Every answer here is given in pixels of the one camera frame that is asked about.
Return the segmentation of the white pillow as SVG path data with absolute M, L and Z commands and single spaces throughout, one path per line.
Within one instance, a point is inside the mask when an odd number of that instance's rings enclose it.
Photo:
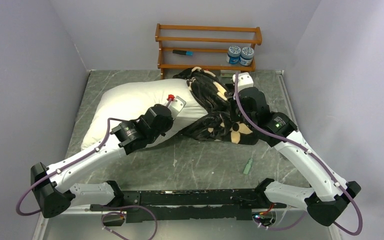
M 180 97 L 186 102 L 174 120 L 172 128 L 165 136 L 159 136 L 147 148 L 157 146 L 208 112 L 195 100 L 187 81 L 180 78 L 169 78 L 149 82 L 131 82 L 111 88 L 105 92 L 97 106 L 97 110 L 89 125 L 89 129 L 81 143 L 81 150 L 92 146 L 103 139 L 107 129 L 107 119 L 134 120 L 143 115 L 148 108 L 155 104 L 165 105 L 168 95 Z

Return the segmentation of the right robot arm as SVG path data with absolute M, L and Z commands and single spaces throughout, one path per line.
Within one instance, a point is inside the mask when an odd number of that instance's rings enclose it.
M 329 227 L 361 191 L 356 181 L 339 176 L 313 151 L 297 125 L 283 112 L 271 111 L 263 92 L 256 87 L 235 89 L 232 118 L 249 127 L 289 160 L 309 183 L 297 187 L 266 178 L 255 188 L 255 202 L 262 208 L 281 203 L 307 212 L 317 223 Z

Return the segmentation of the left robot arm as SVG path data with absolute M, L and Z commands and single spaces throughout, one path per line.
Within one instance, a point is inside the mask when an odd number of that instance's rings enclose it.
M 155 104 L 137 119 L 120 119 L 115 127 L 108 125 L 103 139 L 87 149 L 49 166 L 41 162 L 32 166 L 31 192 L 39 212 L 44 218 L 53 218 L 70 206 L 92 204 L 119 209 L 124 194 L 115 181 L 100 184 L 79 184 L 78 181 L 100 165 L 124 158 L 164 137 L 184 106 L 185 103 L 177 100 L 166 105 Z

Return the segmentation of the black pillowcase with beige flowers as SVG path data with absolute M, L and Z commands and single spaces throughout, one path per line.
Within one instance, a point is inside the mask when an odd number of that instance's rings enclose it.
M 220 141 L 239 145 L 256 145 L 259 136 L 233 109 L 233 96 L 211 71 L 191 67 L 173 76 L 186 85 L 206 114 L 181 130 L 181 134 L 198 141 Z

